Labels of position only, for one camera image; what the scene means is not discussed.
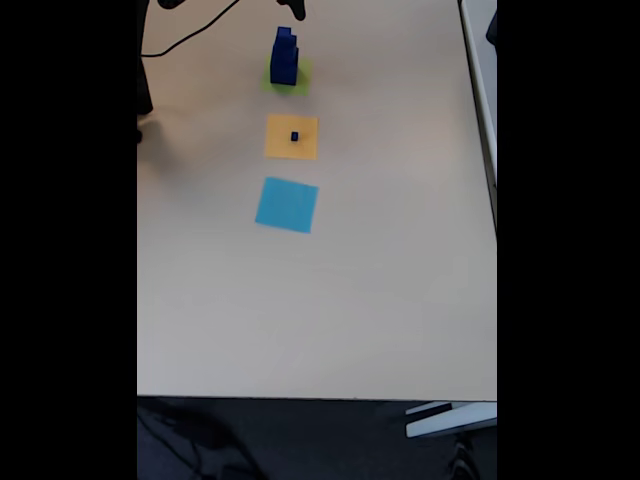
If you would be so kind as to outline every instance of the white table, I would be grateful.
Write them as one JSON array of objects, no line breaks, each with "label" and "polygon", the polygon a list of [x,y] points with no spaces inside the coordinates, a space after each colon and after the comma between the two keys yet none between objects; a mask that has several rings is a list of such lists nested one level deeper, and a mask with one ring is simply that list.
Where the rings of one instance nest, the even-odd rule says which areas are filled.
[{"label": "white table", "polygon": [[[496,400],[497,254],[456,0],[243,0],[145,62],[140,395]],[[145,53],[226,2],[150,7]],[[308,97],[259,86],[277,26]],[[317,161],[266,117],[319,117]],[[319,187],[311,234],[254,223],[265,177]]]}]

